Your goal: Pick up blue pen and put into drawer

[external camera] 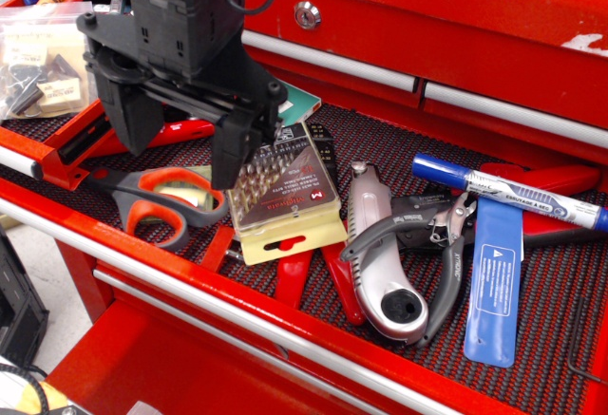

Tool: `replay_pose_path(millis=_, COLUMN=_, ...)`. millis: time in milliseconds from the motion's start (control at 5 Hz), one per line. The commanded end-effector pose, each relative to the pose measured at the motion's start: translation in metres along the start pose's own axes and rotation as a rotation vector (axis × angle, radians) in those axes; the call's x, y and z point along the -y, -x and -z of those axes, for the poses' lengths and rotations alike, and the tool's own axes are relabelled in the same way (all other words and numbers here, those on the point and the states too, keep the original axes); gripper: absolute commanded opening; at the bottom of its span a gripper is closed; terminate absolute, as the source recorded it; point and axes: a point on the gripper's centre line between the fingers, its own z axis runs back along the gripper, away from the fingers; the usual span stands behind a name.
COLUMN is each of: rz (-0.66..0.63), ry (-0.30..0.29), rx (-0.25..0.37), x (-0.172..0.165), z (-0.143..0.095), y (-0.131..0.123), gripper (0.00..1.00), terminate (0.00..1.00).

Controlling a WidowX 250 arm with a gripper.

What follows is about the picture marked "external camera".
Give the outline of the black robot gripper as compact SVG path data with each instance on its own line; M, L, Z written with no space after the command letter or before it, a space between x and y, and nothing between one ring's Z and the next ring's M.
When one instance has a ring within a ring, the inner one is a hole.
M89 12L77 28L98 97L119 141L139 156L161 131L163 103L215 124L212 187L232 189L241 166L279 126L287 92L242 44L244 19L266 0L130 0L128 14Z

